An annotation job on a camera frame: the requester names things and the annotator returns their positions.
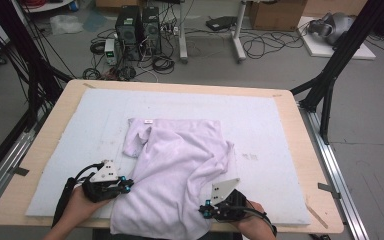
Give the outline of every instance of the white cloth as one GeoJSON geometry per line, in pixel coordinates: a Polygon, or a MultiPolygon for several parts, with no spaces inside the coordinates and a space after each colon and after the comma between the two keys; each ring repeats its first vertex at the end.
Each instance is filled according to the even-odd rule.
{"type": "Polygon", "coordinates": [[[233,144],[218,121],[130,119],[123,151],[138,157],[129,194],[117,197],[111,233],[198,239],[211,221],[198,211],[201,187],[227,171],[233,144]]]}

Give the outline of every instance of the cardboard box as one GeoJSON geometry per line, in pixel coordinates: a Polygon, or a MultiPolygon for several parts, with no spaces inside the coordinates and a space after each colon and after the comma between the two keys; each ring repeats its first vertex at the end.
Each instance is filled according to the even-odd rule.
{"type": "Polygon", "coordinates": [[[357,16],[366,3],[367,0],[308,0],[303,16],[323,17],[328,12],[357,16]]]}
{"type": "Polygon", "coordinates": [[[99,8],[120,8],[123,5],[141,6],[141,0],[95,0],[96,6],[99,8]]]}
{"type": "Polygon", "coordinates": [[[295,31],[307,0],[282,0],[274,4],[253,3],[249,19],[256,30],[295,31]]]}

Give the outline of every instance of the small device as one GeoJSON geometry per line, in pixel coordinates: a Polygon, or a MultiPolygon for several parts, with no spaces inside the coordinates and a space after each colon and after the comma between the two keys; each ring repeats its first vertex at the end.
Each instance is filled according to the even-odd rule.
{"type": "Polygon", "coordinates": [[[222,29],[228,29],[236,25],[237,17],[220,17],[206,21],[207,27],[217,32],[222,29]]]}
{"type": "Polygon", "coordinates": [[[117,53],[115,51],[115,39],[105,40],[105,58],[110,66],[117,64],[117,53]]]}

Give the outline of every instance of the fingers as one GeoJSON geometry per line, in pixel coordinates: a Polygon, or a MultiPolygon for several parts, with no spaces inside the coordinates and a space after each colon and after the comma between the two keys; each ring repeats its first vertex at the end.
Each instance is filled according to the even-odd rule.
{"type": "Polygon", "coordinates": [[[255,210],[257,210],[259,212],[262,212],[262,213],[264,212],[263,206],[261,206],[261,204],[259,204],[257,202],[248,200],[246,205],[247,205],[247,207],[254,208],[255,210]]]}

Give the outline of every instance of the computer tower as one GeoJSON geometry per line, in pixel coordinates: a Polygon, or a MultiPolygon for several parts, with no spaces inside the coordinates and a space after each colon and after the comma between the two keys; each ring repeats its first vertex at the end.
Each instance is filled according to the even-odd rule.
{"type": "Polygon", "coordinates": [[[139,45],[144,40],[144,35],[139,6],[122,6],[115,23],[115,30],[122,55],[127,55],[128,60],[141,60],[139,45]]]}
{"type": "Polygon", "coordinates": [[[142,12],[142,24],[145,31],[146,48],[152,54],[161,54],[161,33],[158,7],[146,7],[142,12]]]}

